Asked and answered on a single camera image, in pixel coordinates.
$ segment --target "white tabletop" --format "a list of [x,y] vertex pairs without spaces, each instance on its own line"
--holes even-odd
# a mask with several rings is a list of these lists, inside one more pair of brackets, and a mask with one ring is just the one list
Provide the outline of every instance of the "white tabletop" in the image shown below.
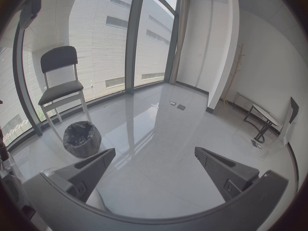
[[252,106],[259,111],[266,119],[270,120],[275,126],[277,126],[278,122],[264,109],[262,109],[260,106],[257,106],[255,103],[252,104]]

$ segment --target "black trash bag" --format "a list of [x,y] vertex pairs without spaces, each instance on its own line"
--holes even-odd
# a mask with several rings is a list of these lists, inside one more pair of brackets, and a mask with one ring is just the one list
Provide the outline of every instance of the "black trash bag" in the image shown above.
[[99,150],[102,136],[89,121],[72,123],[63,135],[64,148],[79,158],[93,156]]

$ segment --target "floor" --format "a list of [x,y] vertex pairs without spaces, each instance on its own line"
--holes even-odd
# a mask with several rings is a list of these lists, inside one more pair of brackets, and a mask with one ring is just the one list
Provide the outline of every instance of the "floor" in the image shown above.
[[[257,168],[259,176],[271,169],[287,178],[283,197],[259,230],[267,230],[280,217],[295,192],[294,167],[287,147],[271,130],[265,133],[262,150],[254,147],[251,139],[257,130],[243,122],[244,112],[223,107],[219,101],[210,114],[205,112],[207,101],[206,94],[165,83],[89,109],[102,135],[100,151],[116,149],[116,157],[97,185],[113,213],[171,218],[224,203],[194,156],[194,147],[200,146]],[[178,104],[186,106],[185,110],[177,109]],[[254,118],[248,119],[262,127]],[[63,134],[69,124],[80,120],[86,120],[84,113],[57,123],[56,128]],[[42,137],[32,137],[12,155],[26,179],[44,169],[79,161],[64,149],[51,129]]]

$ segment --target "coat rack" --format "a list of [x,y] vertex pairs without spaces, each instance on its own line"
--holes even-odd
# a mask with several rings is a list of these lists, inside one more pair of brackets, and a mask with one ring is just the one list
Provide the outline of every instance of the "coat rack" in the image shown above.
[[238,55],[238,60],[237,60],[237,62],[235,61],[235,63],[236,63],[235,72],[234,72],[233,75],[230,73],[230,75],[232,76],[232,79],[231,79],[229,88],[228,88],[228,90],[227,90],[227,92],[226,92],[224,98],[222,99],[222,101],[224,102],[224,107],[225,107],[225,104],[226,104],[226,103],[229,104],[228,101],[226,100],[226,98],[227,98],[227,94],[228,94],[228,92],[229,92],[229,90],[230,90],[230,87],[231,87],[231,85],[232,85],[232,82],[233,82],[233,80],[234,80],[234,77],[235,77],[235,75],[236,75],[236,73],[237,73],[238,71],[241,71],[241,70],[237,70],[237,69],[238,69],[238,66],[242,64],[242,56],[245,56],[245,55],[242,55],[243,46],[244,46],[244,44],[242,44],[242,46],[241,46],[241,51],[240,51],[240,54]]

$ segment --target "chair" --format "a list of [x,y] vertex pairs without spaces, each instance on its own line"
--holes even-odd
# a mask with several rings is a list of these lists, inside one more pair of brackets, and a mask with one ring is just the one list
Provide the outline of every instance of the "chair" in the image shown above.
[[[58,48],[54,48],[48,52],[46,52],[41,57],[41,68],[45,77],[45,83],[47,90],[43,93],[39,105],[42,108],[42,111],[52,128],[52,130],[56,133],[57,137],[62,141],[62,137],[57,132],[54,124],[51,119],[48,117],[47,112],[50,110],[55,110],[59,121],[62,122],[62,118],[57,110],[57,107],[65,105],[67,103],[73,102],[75,100],[80,99],[81,105],[84,113],[87,115],[88,121],[91,122],[91,118],[87,109],[86,101],[83,96],[83,86],[78,81],[76,64],[77,61],[77,52],[76,49],[72,46],[62,46]],[[52,70],[56,70],[62,67],[66,67],[69,65],[74,65],[74,72],[76,80],[66,82],[60,84],[58,86],[49,87],[46,73]],[[60,101],[54,102],[54,100],[58,98],[62,98],[66,95],[72,94],[74,92],[78,92],[78,94],[70,96],[68,98],[64,98]]]

